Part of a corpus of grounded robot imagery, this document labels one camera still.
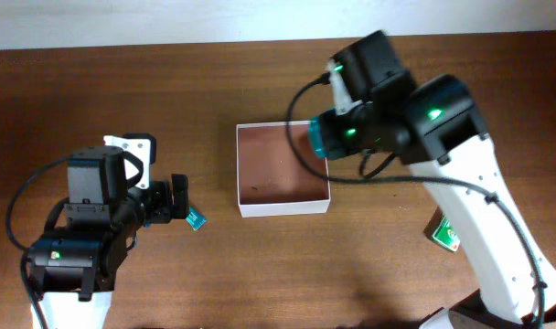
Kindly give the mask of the Colgate toothpaste tube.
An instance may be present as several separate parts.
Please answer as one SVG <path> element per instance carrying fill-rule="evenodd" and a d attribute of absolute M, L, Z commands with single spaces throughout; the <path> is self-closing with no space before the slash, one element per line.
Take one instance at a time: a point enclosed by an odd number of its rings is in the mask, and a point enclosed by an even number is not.
<path fill-rule="evenodd" d="M 196 211 L 196 209 L 191 207 L 186 217 L 186 222 L 194 231 L 197 231 L 207 222 L 207 220 L 203 215 Z"/>

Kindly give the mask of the blue Listerine mouthwash bottle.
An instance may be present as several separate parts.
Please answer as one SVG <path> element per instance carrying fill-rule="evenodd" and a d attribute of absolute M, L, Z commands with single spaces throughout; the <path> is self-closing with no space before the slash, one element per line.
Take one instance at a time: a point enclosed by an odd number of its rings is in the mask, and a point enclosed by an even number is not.
<path fill-rule="evenodd" d="M 312 118 L 309 123 L 308 139 L 315 155 L 320 159 L 326 159 L 326 148 L 324 147 L 321 124 L 318 116 Z"/>

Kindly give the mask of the green soap packet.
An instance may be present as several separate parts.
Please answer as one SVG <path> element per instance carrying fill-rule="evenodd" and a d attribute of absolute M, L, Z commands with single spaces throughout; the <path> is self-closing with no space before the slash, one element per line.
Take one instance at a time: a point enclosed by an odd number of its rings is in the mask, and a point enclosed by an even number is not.
<path fill-rule="evenodd" d="M 449 252 L 455 253 L 460 247 L 460 239 L 439 207 L 435 209 L 423 234 L 432 243 Z"/>

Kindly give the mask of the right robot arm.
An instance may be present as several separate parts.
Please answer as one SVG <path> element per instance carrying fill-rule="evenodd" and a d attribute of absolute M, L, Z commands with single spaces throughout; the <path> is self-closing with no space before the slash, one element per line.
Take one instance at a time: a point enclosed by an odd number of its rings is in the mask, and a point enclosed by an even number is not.
<path fill-rule="evenodd" d="M 499 328 L 556 322 L 556 269 L 508 191 L 466 85 L 450 74 L 418 84 L 380 31 L 332 56 L 322 81 L 334 106 L 312 120 L 315 154 L 328 160 L 389 154 L 409 169 L 408 182 L 428 190 L 456 231 L 478 289 L 442 321 Z"/>

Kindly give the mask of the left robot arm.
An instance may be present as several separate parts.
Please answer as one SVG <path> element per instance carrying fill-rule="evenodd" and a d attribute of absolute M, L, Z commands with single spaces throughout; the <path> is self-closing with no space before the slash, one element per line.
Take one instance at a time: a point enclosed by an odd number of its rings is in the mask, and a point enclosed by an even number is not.
<path fill-rule="evenodd" d="M 189 214 L 188 179 L 138 187 L 145 163 L 117 146 L 66 158 L 69 194 L 50 211 L 21 260 L 36 328 L 101 328 L 116 275 L 138 230 Z"/>

